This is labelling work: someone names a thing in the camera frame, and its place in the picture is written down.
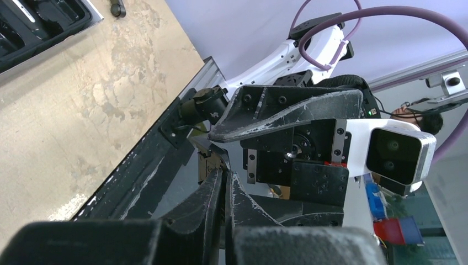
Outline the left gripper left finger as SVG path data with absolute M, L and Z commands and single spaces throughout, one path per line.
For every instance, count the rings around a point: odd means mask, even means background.
M 213 170 L 159 219 L 34 222 L 1 253 L 2 264 L 216 264 L 223 171 Z

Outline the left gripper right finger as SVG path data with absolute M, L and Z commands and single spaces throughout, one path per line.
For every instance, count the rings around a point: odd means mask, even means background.
M 353 227 L 283 226 L 226 180 L 226 264 L 386 264 L 373 236 Z

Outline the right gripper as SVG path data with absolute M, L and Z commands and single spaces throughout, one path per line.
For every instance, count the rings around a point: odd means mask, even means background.
M 242 86 L 208 138 L 241 140 L 249 183 L 288 187 L 291 200 L 343 207 L 352 139 L 345 119 L 359 118 L 362 102 L 352 88 Z

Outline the small black comb guard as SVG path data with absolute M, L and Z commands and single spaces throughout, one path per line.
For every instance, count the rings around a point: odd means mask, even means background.
M 221 168 L 227 172 L 231 169 L 227 150 L 212 143 L 207 136 L 191 137 L 189 141 L 197 149 L 199 185 L 207 179 L 211 171 Z

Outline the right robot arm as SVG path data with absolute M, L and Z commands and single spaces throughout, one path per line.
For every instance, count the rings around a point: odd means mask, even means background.
M 173 126 L 174 131 L 197 129 L 196 125 L 208 120 L 215 124 L 227 106 L 227 92 L 247 85 L 309 86 L 330 83 L 331 73 L 340 60 L 354 55 L 349 38 L 357 31 L 357 22 L 348 35 L 344 35 L 344 23 L 325 30 L 304 43 L 304 51 L 313 63 L 300 54 L 299 43 L 303 36 L 315 26 L 338 17 L 339 13 L 307 20 L 301 24 L 292 23 L 287 39 L 269 56 L 244 73 L 222 81 L 213 88 L 204 88 L 193 99 L 182 104 L 181 119 Z

